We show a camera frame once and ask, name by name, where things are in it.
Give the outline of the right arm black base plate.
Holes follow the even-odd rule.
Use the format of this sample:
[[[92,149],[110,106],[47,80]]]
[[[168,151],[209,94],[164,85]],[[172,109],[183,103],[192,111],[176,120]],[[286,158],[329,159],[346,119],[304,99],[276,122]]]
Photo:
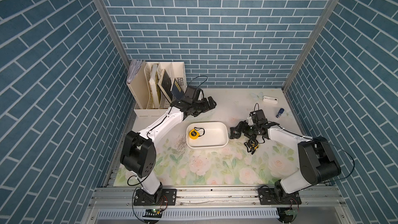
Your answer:
[[[283,190],[277,188],[260,187],[258,195],[261,205],[301,205],[302,201],[299,192],[287,194]]]

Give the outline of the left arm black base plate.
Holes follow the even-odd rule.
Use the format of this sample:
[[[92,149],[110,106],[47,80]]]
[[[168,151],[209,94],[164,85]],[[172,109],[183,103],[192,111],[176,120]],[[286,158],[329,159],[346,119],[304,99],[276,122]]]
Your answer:
[[[168,206],[174,206],[176,203],[176,189],[164,189],[159,188],[153,195],[145,192],[142,189],[138,189],[133,197],[134,206],[155,206],[166,204]]]

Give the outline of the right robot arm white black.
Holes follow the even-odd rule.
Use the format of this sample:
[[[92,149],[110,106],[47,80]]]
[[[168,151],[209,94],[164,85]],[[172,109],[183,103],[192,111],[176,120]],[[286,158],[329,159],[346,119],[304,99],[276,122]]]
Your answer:
[[[230,139],[239,139],[242,135],[248,138],[245,146],[251,154],[259,145],[258,136],[264,141],[273,140],[297,152],[299,168],[274,184],[276,197],[290,196],[341,174],[340,164],[325,138],[312,138],[288,131],[278,123],[267,120],[262,110],[250,112],[247,120],[230,128]]]

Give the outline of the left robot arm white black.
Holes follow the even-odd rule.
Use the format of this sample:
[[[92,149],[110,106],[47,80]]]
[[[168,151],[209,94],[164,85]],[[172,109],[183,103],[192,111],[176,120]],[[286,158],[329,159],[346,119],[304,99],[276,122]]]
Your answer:
[[[215,100],[211,96],[205,97],[201,88],[188,86],[182,98],[174,100],[155,122],[138,132],[130,131],[126,135],[120,163],[138,178],[141,190],[152,197],[162,188],[153,171],[157,158],[157,142],[187,117],[196,117],[215,109],[216,106]]]

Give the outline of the black tape measure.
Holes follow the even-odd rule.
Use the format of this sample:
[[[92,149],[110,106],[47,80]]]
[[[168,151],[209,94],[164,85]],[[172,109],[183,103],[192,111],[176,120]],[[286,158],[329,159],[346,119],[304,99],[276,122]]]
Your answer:
[[[256,152],[256,150],[259,148],[259,145],[264,144],[264,143],[265,143],[265,141],[259,143],[257,141],[257,139],[252,139],[252,140],[246,141],[244,143],[244,145],[247,149],[247,152],[253,155]]]

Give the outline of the yellow tape measure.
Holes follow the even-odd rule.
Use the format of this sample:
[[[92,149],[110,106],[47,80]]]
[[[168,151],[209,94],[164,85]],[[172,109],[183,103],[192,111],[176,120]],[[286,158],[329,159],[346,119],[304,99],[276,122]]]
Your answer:
[[[205,134],[204,128],[194,127],[191,131],[189,131],[189,137],[193,140],[196,140],[199,137],[202,137],[204,134]]]

